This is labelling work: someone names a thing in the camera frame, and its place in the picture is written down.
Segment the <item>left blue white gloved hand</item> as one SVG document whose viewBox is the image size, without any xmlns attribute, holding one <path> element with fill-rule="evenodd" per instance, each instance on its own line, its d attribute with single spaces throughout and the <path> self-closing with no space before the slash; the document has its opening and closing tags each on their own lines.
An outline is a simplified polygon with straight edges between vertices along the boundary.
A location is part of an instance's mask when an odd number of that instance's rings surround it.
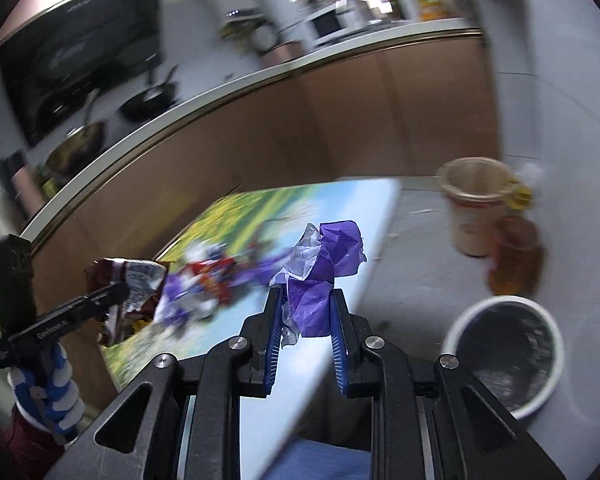
<svg viewBox="0 0 600 480">
<path fill-rule="evenodd" d="M 43 372 L 42 385 L 30 370 L 12 367 L 7 380 L 15 395 L 18 413 L 43 434 L 57 434 L 69 442 L 78 433 L 84 415 L 79 388 L 72 379 L 72 366 L 65 348 L 56 342 L 48 349 L 50 368 Z"/>
</svg>

